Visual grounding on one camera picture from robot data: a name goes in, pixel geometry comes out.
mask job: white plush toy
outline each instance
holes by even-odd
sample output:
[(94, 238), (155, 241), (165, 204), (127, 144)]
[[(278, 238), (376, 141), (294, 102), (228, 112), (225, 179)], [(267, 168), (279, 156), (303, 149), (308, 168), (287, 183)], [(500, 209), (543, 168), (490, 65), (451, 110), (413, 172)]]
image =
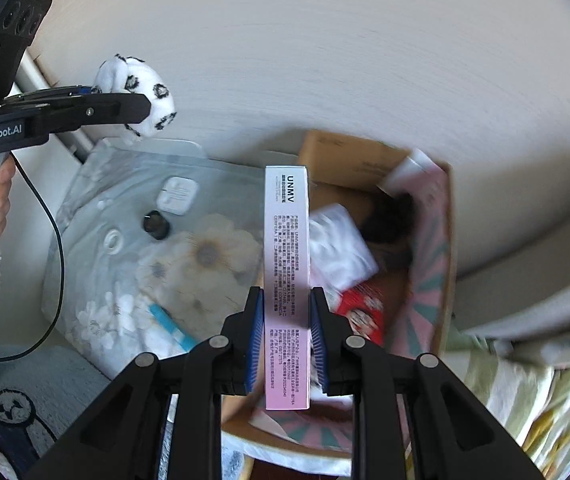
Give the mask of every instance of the white plush toy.
[(168, 126), (176, 116), (174, 99), (158, 73), (142, 59), (116, 54), (104, 61), (94, 79), (94, 92), (144, 94), (152, 104), (142, 123), (123, 124), (137, 137), (153, 137)]

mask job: pink box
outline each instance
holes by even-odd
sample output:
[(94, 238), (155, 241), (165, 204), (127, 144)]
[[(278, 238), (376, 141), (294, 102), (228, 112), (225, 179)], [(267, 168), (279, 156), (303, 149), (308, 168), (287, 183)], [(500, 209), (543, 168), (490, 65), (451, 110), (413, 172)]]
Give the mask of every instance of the pink box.
[(309, 408), (309, 200), (304, 166), (265, 168), (265, 403)]

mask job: silver screw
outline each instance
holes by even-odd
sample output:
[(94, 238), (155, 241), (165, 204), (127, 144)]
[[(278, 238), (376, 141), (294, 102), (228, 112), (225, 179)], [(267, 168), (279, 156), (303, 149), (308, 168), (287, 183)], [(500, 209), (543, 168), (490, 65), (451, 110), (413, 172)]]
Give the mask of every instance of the silver screw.
[(229, 344), (229, 339), (224, 335), (216, 335), (209, 340), (209, 346), (212, 348), (225, 348)]
[(152, 366), (154, 364), (154, 354), (143, 352), (142, 354), (136, 356), (134, 363), (139, 368), (147, 368), (148, 366)]
[(365, 346), (365, 340), (359, 335), (350, 335), (345, 342), (350, 348), (363, 348)]
[(436, 368), (438, 366), (438, 358), (434, 354), (421, 355), (421, 365), (425, 368)]

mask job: red package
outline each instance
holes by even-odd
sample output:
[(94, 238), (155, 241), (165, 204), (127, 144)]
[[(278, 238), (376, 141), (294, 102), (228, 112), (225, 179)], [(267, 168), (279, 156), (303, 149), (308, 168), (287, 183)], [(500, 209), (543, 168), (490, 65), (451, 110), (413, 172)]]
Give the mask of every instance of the red package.
[(383, 291), (380, 288), (367, 283), (353, 286), (341, 295), (335, 313), (350, 321), (354, 334), (383, 346)]

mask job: blue pen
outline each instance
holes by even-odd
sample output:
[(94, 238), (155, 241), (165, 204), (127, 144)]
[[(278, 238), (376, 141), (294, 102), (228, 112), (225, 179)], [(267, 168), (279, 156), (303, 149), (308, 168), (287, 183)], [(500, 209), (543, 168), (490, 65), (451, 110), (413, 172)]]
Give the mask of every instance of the blue pen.
[(174, 338), (174, 340), (183, 347), (183, 349), (189, 352), (192, 348), (197, 345), (197, 342), (190, 336), (188, 336), (185, 332), (183, 332), (178, 325), (174, 322), (174, 320), (169, 317), (168, 313), (166, 313), (165, 309), (162, 306), (159, 306), (156, 303), (152, 303), (149, 306), (149, 311), (152, 313), (152, 316), (158, 321), (159, 325), (161, 325), (169, 335)]

